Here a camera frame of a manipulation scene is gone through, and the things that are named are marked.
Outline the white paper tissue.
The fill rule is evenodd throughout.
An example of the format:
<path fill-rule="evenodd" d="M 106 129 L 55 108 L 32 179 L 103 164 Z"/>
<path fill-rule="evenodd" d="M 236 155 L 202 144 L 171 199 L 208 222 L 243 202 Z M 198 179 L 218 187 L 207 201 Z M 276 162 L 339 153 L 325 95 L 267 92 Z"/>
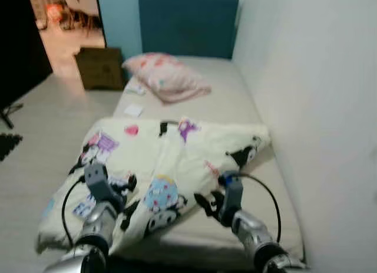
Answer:
<path fill-rule="evenodd" d="M 129 104 L 125 107 L 123 113 L 131 117 L 140 117 L 140 114 L 142 114 L 143 109 L 143 106 L 137 104 Z"/>

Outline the cream cartoon print blanket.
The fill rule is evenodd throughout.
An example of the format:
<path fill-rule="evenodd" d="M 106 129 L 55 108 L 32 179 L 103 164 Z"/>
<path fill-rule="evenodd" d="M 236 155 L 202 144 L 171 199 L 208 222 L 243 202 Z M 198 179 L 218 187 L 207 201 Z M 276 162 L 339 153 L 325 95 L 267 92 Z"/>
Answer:
<path fill-rule="evenodd" d="M 262 124 L 213 124 L 192 119 L 154 120 L 108 117 L 92 125 L 73 166 L 43 211 L 34 249 L 67 249 L 84 221 L 71 214 L 91 192 L 78 179 L 90 163 L 103 163 L 108 181 L 124 185 L 135 175 L 137 187 L 125 208 L 139 206 L 126 231 L 116 219 L 111 251 L 132 246 L 180 223 L 197 207 L 194 194 L 209 195 L 218 177 L 241 170 L 271 143 Z"/>

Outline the beige bed mattress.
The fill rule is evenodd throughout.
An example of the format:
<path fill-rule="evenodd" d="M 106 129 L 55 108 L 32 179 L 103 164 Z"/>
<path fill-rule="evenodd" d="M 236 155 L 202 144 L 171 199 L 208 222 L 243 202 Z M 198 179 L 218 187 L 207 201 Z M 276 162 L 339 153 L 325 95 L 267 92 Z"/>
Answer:
<path fill-rule="evenodd" d="M 165 105 L 143 85 L 147 91 L 145 95 L 123 93 L 115 113 L 103 119 L 108 117 L 154 120 L 192 119 L 213 124 L 264 125 L 243 81 L 240 69 L 235 64 L 209 57 L 178 57 L 178 60 L 183 61 L 204 77 L 212 88 L 211 93 L 194 98 L 194 100 Z M 143 106 L 140 117 L 131 117 L 123 113 L 129 104 Z M 286 190 L 285 179 L 276 162 L 272 141 L 241 170 L 229 172 L 243 174 L 240 179 L 243 184 L 242 209 L 264 222 L 277 243 L 292 257 L 305 263 L 305 246 L 300 226 L 290 195 Z M 64 251 L 62 257 L 70 251 L 72 243 L 67 249 L 60 249 Z M 188 219 L 170 225 L 164 232 L 154 233 L 120 251 L 113 252 L 110 246 L 107 272 L 115 270 L 132 272 L 135 264 L 156 265 L 165 273 L 185 272 L 192 269 L 257 273 L 242 243 L 238 241 L 230 228 L 223 227 L 217 220 L 206 216 L 199 205 L 188 216 Z"/>

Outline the black floor mat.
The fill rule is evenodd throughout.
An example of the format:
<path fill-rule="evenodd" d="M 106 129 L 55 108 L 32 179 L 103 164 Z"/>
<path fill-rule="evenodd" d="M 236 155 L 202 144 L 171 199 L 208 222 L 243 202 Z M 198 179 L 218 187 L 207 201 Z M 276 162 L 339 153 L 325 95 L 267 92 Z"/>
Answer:
<path fill-rule="evenodd" d="M 19 134 L 0 133 L 0 162 L 21 143 L 23 137 Z"/>

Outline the blue upholstered headboard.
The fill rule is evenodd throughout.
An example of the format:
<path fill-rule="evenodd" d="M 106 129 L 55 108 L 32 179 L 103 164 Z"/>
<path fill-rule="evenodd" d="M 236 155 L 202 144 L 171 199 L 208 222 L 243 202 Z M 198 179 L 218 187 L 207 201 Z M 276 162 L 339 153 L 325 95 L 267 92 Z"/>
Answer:
<path fill-rule="evenodd" d="M 239 0 L 138 0 L 141 50 L 231 60 Z"/>

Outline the brown cardboard box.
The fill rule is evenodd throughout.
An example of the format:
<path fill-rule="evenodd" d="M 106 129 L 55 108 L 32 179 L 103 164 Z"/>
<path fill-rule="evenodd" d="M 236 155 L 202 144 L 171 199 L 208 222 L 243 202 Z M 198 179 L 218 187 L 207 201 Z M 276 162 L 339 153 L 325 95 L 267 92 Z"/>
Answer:
<path fill-rule="evenodd" d="M 124 59 L 119 48 L 81 47 L 74 58 L 85 90 L 124 89 Z"/>

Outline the orange bag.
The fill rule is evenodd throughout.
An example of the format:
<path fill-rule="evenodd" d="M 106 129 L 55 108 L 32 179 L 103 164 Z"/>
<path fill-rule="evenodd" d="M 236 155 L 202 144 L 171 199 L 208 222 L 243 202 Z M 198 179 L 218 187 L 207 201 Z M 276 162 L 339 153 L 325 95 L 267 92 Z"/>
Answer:
<path fill-rule="evenodd" d="M 45 14 L 49 23 L 59 24 L 64 19 L 65 8 L 61 4 L 46 4 Z"/>

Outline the white dining chair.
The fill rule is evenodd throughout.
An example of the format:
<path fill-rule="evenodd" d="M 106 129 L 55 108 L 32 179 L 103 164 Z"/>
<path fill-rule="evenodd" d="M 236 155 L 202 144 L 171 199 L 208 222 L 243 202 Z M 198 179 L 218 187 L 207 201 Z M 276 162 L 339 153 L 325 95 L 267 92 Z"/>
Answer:
<path fill-rule="evenodd" d="M 100 16 L 98 0 L 79 0 L 79 9 L 87 16 L 86 35 L 89 36 L 94 27 L 95 18 Z"/>
<path fill-rule="evenodd" d="M 79 22 L 80 2 L 79 0 L 65 0 L 68 9 L 68 28 L 75 29 Z"/>

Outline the black standing panel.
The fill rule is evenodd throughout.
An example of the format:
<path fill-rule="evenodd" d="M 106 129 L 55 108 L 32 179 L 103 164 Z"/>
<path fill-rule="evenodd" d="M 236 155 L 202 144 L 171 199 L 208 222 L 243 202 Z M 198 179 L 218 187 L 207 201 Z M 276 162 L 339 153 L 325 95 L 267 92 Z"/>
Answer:
<path fill-rule="evenodd" d="M 10 129 L 17 100 L 53 73 L 30 0 L 0 0 L 0 120 Z"/>

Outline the pink patterned pillow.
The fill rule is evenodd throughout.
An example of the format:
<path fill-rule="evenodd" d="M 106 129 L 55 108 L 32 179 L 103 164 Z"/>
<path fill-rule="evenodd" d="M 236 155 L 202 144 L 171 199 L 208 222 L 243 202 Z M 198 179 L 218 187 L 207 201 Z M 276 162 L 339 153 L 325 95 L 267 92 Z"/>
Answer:
<path fill-rule="evenodd" d="M 122 68 L 165 105 L 194 100 L 212 91 L 204 77 L 174 55 L 162 52 L 134 55 L 124 60 Z"/>

